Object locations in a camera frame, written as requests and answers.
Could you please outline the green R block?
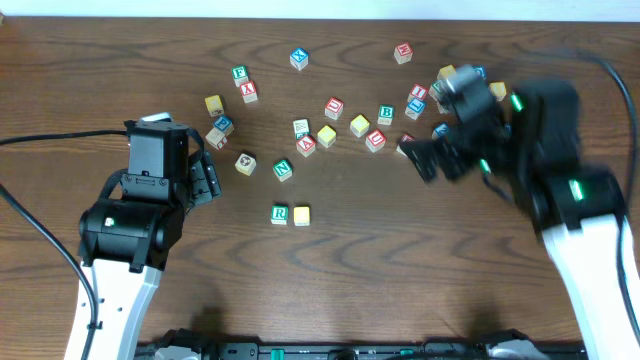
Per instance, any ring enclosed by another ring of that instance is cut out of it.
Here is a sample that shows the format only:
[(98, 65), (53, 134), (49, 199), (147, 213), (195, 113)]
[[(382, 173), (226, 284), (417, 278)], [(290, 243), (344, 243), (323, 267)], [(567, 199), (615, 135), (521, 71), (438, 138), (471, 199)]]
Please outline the green R block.
[(288, 223), (288, 207), (274, 205), (271, 208), (270, 221), (274, 225), (286, 225)]

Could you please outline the yellow O block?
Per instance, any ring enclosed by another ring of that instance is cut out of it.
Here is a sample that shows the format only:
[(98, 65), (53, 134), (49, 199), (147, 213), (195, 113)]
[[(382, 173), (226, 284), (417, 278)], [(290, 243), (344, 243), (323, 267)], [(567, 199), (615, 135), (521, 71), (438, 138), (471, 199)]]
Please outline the yellow O block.
[(297, 206), (293, 210), (295, 226), (309, 226), (311, 222), (311, 212), (308, 206)]

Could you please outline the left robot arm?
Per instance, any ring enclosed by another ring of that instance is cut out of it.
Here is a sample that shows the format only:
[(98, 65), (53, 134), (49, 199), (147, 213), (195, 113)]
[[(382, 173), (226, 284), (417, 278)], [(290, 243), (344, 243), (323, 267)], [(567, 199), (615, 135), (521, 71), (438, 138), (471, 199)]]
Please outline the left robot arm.
[(68, 359), (133, 358), (186, 215), (221, 189), (199, 133), (158, 113), (126, 122), (129, 163), (79, 221), (80, 268)]

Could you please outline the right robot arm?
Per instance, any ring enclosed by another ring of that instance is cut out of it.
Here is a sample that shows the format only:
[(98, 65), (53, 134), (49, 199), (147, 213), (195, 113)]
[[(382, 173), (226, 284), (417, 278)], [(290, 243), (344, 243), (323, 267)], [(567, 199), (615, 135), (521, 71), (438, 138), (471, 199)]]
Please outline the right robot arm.
[(591, 359), (639, 355), (639, 274), (629, 189), (606, 167), (580, 160), (580, 100), (561, 79), (517, 85), (505, 114), (470, 66), (439, 79), (437, 103), (457, 122), (431, 140), (402, 144), (425, 181), (474, 168), (509, 183), (504, 198), (532, 223), (559, 272)]

